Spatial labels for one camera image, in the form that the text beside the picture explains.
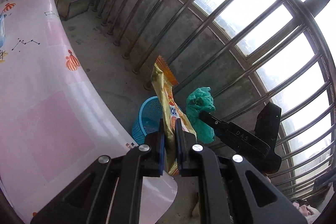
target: blue mesh wastebasket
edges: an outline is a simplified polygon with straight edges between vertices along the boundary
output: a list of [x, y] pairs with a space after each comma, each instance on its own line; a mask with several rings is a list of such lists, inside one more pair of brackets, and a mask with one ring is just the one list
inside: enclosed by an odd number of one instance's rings
[[157, 96], [150, 97], [142, 104], [139, 115], [132, 127], [132, 137], [140, 145], [145, 136], [158, 130], [162, 118], [162, 106]]

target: snack wrapper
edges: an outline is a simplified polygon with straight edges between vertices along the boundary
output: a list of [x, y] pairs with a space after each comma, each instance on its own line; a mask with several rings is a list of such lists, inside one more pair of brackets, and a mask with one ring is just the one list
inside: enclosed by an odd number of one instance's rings
[[178, 82], [161, 56], [155, 61], [151, 81], [162, 105], [168, 173], [170, 175], [176, 175], [178, 170], [175, 158], [175, 121], [178, 118], [181, 118], [184, 131], [192, 133], [195, 136], [196, 132], [191, 126], [187, 116], [180, 110], [174, 101], [172, 88], [174, 85], [177, 85]]

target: screw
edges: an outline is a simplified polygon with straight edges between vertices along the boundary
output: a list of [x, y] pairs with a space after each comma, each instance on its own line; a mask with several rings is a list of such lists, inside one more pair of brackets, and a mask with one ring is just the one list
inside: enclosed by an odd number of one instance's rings
[[149, 145], [148, 144], [142, 144], [139, 146], [139, 150], [142, 151], [142, 152], [146, 152], [150, 149]]
[[110, 161], [110, 158], [109, 158], [109, 156], [100, 156], [98, 161], [101, 164], [106, 164]]
[[196, 152], [202, 151], [203, 150], [203, 146], [200, 144], [194, 144], [193, 145], [193, 150]]
[[232, 156], [232, 159], [235, 161], [235, 162], [242, 162], [243, 161], [243, 157], [241, 155], [233, 155]]

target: green plastic bag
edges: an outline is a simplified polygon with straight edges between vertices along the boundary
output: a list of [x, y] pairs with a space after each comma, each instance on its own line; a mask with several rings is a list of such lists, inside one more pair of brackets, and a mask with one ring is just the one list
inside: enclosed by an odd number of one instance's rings
[[185, 113], [197, 133], [197, 139], [203, 143], [211, 143], [215, 140], [213, 128], [198, 118], [201, 111], [210, 113], [216, 109], [209, 91], [210, 88], [198, 88], [185, 101]]

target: concrete floor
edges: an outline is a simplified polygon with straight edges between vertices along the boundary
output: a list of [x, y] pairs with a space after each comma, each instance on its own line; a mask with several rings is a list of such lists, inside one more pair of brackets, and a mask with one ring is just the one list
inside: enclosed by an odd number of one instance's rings
[[[132, 72], [131, 60], [122, 58], [125, 47], [116, 47], [112, 36], [106, 34], [101, 19], [89, 10], [68, 21], [63, 21], [64, 30], [76, 56], [93, 86], [128, 133], [131, 133], [141, 104], [155, 96], [153, 90], [143, 88], [147, 79]], [[191, 211], [197, 202], [197, 178], [174, 178], [178, 192], [169, 210], [158, 224], [196, 224]]]

